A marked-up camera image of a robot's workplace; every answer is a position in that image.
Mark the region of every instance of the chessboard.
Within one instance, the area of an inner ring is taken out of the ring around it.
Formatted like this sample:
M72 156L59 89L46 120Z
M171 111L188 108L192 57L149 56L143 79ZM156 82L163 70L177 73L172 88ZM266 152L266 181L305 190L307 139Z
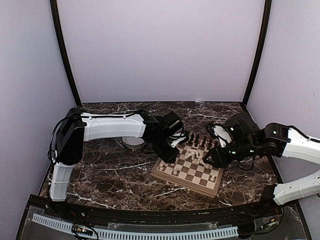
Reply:
M175 163L165 163L158 158L151 174L169 183L214 198L218 192L223 169L201 164L197 158L188 157L190 149L197 150L205 156L212 146L212 140L206 142L202 137L198 137L198 141L195 142L189 141L177 146L180 153Z

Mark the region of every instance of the white robotic arm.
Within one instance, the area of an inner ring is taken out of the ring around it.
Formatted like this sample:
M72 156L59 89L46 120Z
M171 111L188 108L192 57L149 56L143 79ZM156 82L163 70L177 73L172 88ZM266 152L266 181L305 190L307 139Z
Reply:
M232 116L224 125L209 123L206 129L213 138L219 138L220 146L212 148L203 160L216 168L255 155L298 158L320 164L320 139L307 136L294 126L270 123L260 130L250 115L243 112ZM319 193L320 170L292 182L267 186L262 198L283 205Z
M132 148L150 143L162 160L172 163L179 153L176 146L188 140L188 132L183 130L183 124L174 112L164 117L152 116L146 111L129 115L99 115L80 113L77 108L72 108L56 132L55 151L49 150L50 154L54 152L50 156L54 163L49 192L52 201L66 200L71 173L82 159L83 142L119 137Z

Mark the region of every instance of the dark marble tabletop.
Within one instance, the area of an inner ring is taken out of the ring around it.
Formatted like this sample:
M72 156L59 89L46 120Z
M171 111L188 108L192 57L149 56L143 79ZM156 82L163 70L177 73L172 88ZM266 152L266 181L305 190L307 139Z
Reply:
M90 103L81 107L83 112L92 114L130 113L137 109L145 109L154 115L174 111L187 131L208 137L207 122L224 123L242 112L238 103L230 102ZM234 162L224 169L217 197L211 198L153 177L150 171L157 159L157 155L150 154L148 149L126 148L119 138L85 142L83 160L71 175L67 200L120 210L199 210L257 202L264 187L277 182L267 158L257 158L250 171L241 170ZM46 181L40 193L43 197L47 186Z

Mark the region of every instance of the light chessboard square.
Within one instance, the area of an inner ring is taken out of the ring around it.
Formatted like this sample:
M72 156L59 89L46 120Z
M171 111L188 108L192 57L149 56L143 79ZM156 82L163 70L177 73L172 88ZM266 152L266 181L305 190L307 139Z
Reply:
M179 154L174 164L163 162L160 158L156 161L151 170L151 174L157 178L168 181L175 185L181 185L191 191L214 198L217 195L219 184L222 178L223 169L205 168L204 165L198 164L198 159L191 157L184 159L187 149L195 149L202 151L203 155L209 151L208 140L204 147L201 147L203 138L199 138L198 146L188 144L187 142L177 146Z

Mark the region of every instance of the black pole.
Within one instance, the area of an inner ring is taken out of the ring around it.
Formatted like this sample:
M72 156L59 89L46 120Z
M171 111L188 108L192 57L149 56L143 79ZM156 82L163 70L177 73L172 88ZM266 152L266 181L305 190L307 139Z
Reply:
M255 52L255 56L254 56L254 61L253 61L249 81L246 86L245 94L244 94L244 97L242 100L242 104L245 108L247 107L252 89L254 87L254 83L256 80L262 52L263 52L264 45L265 45L269 17L270 17L270 12L271 12L271 3L272 3L272 0L265 0L265 2L264 2L264 10L263 10L263 17L262 17L262 24L261 24L261 29L260 29L258 45L256 47L256 52Z
M64 41L64 36L62 34L62 29L61 29L57 0L50 0L50 5L51 5L51 12L52 12L53 24L55 28L56 39L58 41L60 54L61 54L62 62L64 65L64 70L68 78L68 82L72 91L74 101L76 105L80 107L82 103L80 100L80 96L77 90L77 86L71 71L71 67L70 67L70 63L67 55L67 49Z

